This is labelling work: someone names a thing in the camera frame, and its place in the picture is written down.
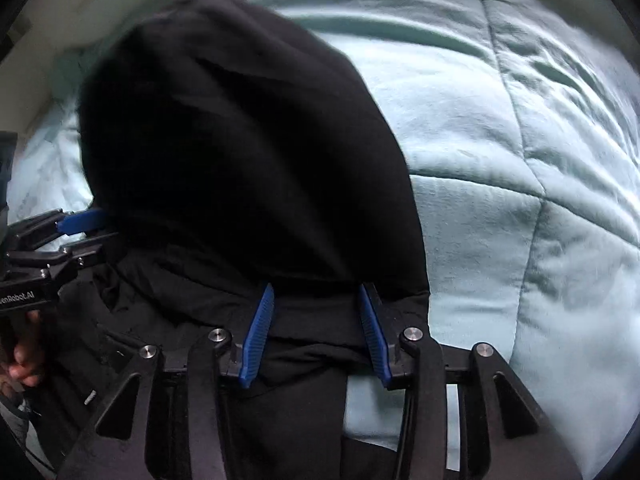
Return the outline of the person's left hand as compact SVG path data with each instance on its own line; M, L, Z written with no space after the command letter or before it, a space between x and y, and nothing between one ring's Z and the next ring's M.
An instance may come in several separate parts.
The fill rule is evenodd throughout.
M17 312L1 317L1 377L11 386L35 387L40 381L42 350L40 312Z

